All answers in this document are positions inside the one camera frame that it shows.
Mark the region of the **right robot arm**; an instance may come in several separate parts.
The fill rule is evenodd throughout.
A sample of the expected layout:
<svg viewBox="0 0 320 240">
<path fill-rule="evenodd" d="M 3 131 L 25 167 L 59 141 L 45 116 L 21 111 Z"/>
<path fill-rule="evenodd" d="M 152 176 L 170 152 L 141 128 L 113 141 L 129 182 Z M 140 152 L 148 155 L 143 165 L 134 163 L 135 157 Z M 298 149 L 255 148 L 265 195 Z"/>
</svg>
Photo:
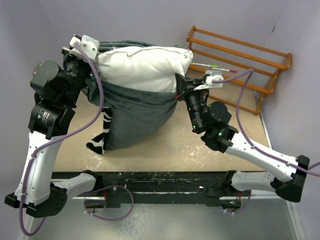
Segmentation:
<svg viewBox="0 0 320 240">
<path fill-rule="evenodd" d="M 289 156 L 250 139 L 243 126 L 229 124 L 232 115 L 221 101 L 207 103 L 209 89 L 226 82 L 220 74 L 205 74 L 200 79 L 175 74 L 176 99 L 186 103 L 192 132 L 202 134 L 205 145 L 220 153 L 244 159 L 263 170 L 233 171 L 222 183 L 228 196 L 243 191 L 268 191 L 293 203 L 301 201 L 310 159 Z"/>
</svg>

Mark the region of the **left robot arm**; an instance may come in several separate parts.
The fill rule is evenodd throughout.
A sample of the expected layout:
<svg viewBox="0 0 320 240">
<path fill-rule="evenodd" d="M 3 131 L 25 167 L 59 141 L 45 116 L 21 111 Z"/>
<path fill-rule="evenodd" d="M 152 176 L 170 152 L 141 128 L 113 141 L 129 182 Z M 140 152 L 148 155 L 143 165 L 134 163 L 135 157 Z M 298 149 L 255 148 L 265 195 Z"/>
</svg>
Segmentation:
<svg viewBox="0 0 320 240">
<path fill-rule="evenodd" d="M 102 176 L 90 170 L 59 183 L 51 181 L 61 143 L 75 115 L 76 102 L 90 74 L 96 74 L 98 50 L 88 44 L 63 49 L 60 66 L 53 60 L 39 63 L 33 70 L 30 86 L 35 105 L 28 123 L 29 146 L 20 183 L 4 202 L 34 218 L 57 215 L 68 200 L 88 192 L 103 191 Z"/>
</svg>

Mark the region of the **white pillow insert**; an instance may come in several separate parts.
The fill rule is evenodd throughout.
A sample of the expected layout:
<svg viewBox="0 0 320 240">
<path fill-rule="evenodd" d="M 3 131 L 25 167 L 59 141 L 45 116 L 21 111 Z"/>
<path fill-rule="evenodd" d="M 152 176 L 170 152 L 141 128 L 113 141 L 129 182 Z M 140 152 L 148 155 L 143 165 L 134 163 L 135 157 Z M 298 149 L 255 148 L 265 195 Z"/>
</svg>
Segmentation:
<svg viewBox="0 0 320 240">
<path fill-rule="evenodd" d="M 189 49 L 160 46 L 128 46 L 104 52 L 97 57 L 102 79 L 124 88 L 174 93 L 175 74 L 185 75 L 193 53 Z"/>
</svg>

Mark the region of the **zebra print pillowcase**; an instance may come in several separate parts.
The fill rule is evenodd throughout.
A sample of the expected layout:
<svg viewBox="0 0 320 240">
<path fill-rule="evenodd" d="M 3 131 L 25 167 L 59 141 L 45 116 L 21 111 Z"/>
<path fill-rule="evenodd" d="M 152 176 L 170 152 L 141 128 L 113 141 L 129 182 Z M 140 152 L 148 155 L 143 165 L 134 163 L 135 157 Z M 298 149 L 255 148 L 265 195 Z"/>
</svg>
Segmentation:
<svg viewBox="0 0 320 240">
<path fill-rule="evenodd" d="M 96 79 L 87 80 L 82 89 L 87 100 L 100 107 L 103 116 L 102 131 L 86 143 L 96 154 L 131 147 L 155 134 L 173 115 L 176 106 L 175 92 L 150 92 L 121 87 L 102 79 L 98 68 L 99 54 L 124 47 L 159 46 L 136 40 L 102 41 L 95 60 L 102 90 Z"/>
</svg>

